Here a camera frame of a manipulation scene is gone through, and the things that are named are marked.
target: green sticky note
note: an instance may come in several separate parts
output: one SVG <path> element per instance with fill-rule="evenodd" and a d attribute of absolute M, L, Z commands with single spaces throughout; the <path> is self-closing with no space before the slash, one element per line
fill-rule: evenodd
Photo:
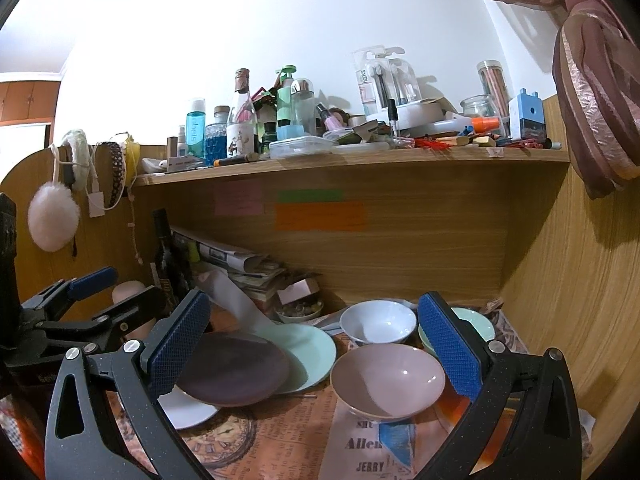
<path fill-rule="evenodd" d="M 278 192 L 281 204 L 306 202 L 342 202 L 344 192 L 341 189 L 283 189 Z"/>

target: pink sticky note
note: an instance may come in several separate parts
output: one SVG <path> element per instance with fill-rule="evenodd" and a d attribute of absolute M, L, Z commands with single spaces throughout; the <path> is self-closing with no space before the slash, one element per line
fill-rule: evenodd
<path fill-rule="evenodd" d="M 217 182 L 214 192 L 217 216 L 264 214 L 262 186 L 257 178 Z"/>

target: wooden shelf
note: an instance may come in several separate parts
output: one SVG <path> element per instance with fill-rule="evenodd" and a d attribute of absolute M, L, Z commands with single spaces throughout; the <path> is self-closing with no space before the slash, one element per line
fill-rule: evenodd
<path fill-rule="evenodd" d="M 207 178 L 239 176 L 257 173 L 272 173 L 287 170 L 311 170 L 335 166 L 364 166 L 368 164 L 409 164 L 420 162 L 485 162 L 504 164 L 505 162 L 569 162 L 565 150 L 523 150 L 504 148 L 504 156 L 490 156 L 487 148 L 451 148 L 444 152 L 433 150 L 389 150 L 367 155 L 307 155 L 279 160 L 264 160 L 236 164 L 224 168 L 201 168 L 170 174 L 143 174 L 136 179 L 135 186 L 154 186 L 172 182 L 187 182 Z"/>

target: white fluffy pompom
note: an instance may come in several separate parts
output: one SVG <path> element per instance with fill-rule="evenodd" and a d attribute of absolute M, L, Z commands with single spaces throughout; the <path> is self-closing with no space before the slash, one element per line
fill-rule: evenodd
<path fill-rule="evenodd" d="M 80 208 L 71 191 L 59 182 L 47 182 L 29 204 L 27 224 L 31 238 L 43 251 L 54 253 L 76 234 Z"/>

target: wine bottle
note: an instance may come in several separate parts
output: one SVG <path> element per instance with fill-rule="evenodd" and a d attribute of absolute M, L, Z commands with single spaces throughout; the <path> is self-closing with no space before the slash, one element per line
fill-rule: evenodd
<path fill-rule="evenodd" d="M 234 91 L 229 118 L 226 123 L 226 156 L 255 153 L 255 136 L 258 118 L 249 93 L 249 71 L 236 71 Z"/>
<path fill-rule="evenodd" d="M 193 288 L 193 278 L 185 255 L 172 239 L 166 209 L 157 209 L 152 215 L 159 243 L 154 261 L 170 314 Z"/>

